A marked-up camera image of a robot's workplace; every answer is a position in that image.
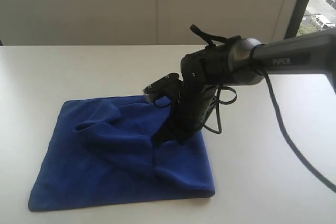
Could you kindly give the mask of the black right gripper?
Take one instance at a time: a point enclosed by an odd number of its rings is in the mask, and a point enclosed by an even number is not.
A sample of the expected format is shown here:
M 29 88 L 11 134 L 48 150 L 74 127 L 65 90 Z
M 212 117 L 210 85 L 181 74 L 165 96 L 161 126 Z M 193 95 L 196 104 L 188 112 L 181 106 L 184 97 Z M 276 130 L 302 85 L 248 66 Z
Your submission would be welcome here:
M 154 145 L 176 141 L 186 144 L 195 133 L 205 128 L 221 134 L 219 106 L 237 100 L 235 89 L 225 86 L 229 77 L 228 55 L 240 36 L 226 39 L 224 44 L 207 45 L 204 49 L 187 54 L 181 60 L 182 87 L 173 115 L 169 115 L 152 137 Z

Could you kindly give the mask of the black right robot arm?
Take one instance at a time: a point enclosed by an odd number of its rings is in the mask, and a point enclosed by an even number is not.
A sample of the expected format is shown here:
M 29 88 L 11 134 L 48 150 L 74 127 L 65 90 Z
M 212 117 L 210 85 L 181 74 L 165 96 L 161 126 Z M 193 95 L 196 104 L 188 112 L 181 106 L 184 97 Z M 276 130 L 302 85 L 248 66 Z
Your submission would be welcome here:
M 223 38 L 192 31 L 207 42 L 185 55 L 180 74 L 172 73 L 145 88 L 155 102 L 170 100 L 170 112 L 152 142 L 186 143 L 218 109 L 219 93 L 229 86 L 258 84 L 267 74 L 324 74 L 335 85 L 335 29 L 321 30 L 269 44 L 235 36 Z

